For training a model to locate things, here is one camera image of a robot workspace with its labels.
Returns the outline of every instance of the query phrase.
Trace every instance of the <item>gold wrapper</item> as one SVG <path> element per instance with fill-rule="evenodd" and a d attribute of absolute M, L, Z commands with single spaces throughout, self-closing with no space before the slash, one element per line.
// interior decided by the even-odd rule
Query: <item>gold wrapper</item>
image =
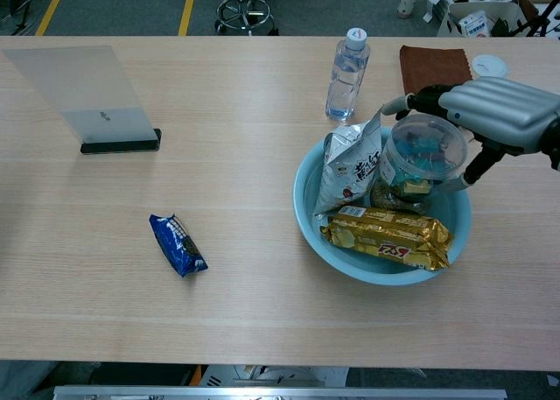
<path fill-rule="evenodd" d="M 344 206 L 321 232 L 337 247 L 426 270 L 449 267 L 452 235 L 428 216 L 377 207 Z"/>

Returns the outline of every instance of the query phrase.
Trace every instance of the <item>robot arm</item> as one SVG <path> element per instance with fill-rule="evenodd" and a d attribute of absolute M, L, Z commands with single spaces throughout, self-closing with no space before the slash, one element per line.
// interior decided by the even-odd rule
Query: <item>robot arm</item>
<path fill-rule="evenodd" d="M 465 172 L 446 185 L 460 190 L 474 184 L 505 154 L 543 152 L 560 171 L 560 95 L 502 78 L 483 76 L 463 85 L 434 85 L 381 108 L 399 120 L 410 110 L 440 116 L 469 129 L 482 151 Z"/>

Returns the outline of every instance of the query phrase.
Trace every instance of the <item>chip bag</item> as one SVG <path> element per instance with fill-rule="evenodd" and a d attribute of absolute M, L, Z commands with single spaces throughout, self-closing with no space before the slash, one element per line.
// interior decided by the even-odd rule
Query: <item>chip bag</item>
<path fill-rule="evenodd" d="M 324 147 L 315 214 L 357 200 L 370 190 L 382 153 L 381 111 L 365 123 L 337 127 L 326 135 Z"/>

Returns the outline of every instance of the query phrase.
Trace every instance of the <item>brown cloth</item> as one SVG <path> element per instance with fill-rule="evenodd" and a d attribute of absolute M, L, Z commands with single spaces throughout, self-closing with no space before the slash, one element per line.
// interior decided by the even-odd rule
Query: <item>brown cloth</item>
<path fill-rule="evenodd" d="M 465 51 L 401 47 L 404 93 L 416 93 L 430 85 L 458 85 L 471 80 Z"/>

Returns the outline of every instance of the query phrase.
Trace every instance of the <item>table surface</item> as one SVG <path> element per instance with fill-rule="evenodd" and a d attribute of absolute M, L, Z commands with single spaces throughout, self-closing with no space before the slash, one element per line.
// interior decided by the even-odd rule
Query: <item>table surface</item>
<path fill-rule="evenodd" d="M 548 158 L 506 157 L 469 190 L 463 255 L 422 284 L 356 281 L 301 236 L 291 186 L 333 126 L 337 40 L 0 39 L 112 45 L 163 131 L 159 152 L 82 156 L 0 54 L 0 358 L 560 369 L 560 177 Z M 375 38 L 357 121 L 403 92 L 403 44 L 497 54 L 510 79 L 560 93 L 549 39 Z M 209 270 L 181 279 L 151 213 L 176 213 Z"/>

